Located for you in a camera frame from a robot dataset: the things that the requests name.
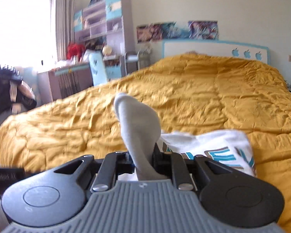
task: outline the grey sock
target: grey sock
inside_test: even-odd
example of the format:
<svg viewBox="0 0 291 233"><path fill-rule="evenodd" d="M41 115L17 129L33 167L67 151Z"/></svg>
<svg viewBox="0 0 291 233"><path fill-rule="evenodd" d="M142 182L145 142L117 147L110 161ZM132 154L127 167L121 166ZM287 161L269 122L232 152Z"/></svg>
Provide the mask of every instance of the grey sock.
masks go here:
<svg viewBox="0 0 291 233"><path fill-rule="evenodd" d="M121 135L136 166L138 180L164 180L151 166L154 145L161 136L156 112L135 98L119 93L114 110L121 124Z"/></svg>

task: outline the curtain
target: curtain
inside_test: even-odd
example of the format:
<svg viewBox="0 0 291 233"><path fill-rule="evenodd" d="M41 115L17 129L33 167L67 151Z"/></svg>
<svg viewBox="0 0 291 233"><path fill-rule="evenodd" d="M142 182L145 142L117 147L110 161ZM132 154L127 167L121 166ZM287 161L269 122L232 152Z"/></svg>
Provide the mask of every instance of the curtain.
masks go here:
<svg viewBox="0 0 291 233"><path fill-rule="evenodd" d="M56 43L53 58L57 61L67 59L68 44L74 41L74 1L52 0L51 31Z"/></svg>

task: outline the drawer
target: drawer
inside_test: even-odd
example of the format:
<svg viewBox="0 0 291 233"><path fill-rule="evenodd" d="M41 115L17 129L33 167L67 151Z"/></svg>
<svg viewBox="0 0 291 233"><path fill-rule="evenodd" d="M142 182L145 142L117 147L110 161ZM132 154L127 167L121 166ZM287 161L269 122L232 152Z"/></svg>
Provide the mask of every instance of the drawer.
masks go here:
<svg viewBox="0 0 291 233"><path fill-rule="evenodd" d="M118 79L122 77L121 66L107 66L106 74L108 79Z"/></svg>
<svg viewBox="0 0 291 233"><path fill-rule="evenodd" d="M106 20L122 16L121 0L106 0Z"/></svg>

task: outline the bed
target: bed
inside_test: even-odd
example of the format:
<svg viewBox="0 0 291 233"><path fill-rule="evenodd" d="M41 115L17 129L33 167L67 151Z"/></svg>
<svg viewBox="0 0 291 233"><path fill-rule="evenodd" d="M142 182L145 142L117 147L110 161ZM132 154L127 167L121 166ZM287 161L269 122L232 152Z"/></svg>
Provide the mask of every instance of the bed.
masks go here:
<svg viewBox="0 0 291 233"><path fill-rule="evenodd" d="M183 54L188 51L202 54ZM0 127L0 165L38 171L84 154L103 158L125 150L113 100L126 92L154 108L166 132L244 131L258 178L285 197L279 225L291 232L291 93L278 70L267 65L268 48L165 41L163 56L121 80L10 116Z"/></svg>

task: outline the cabinet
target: cabinet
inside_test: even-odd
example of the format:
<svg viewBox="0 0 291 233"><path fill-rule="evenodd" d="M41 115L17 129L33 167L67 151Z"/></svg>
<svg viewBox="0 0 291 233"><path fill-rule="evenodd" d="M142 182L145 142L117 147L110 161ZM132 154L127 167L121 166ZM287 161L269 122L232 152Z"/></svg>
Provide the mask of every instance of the cabinet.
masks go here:
<svg viewBox="0 0 291 233"><path fill-rule="evenodd" d="M63 99L93 86L89 63L38 73L42 104Z"/></svg>

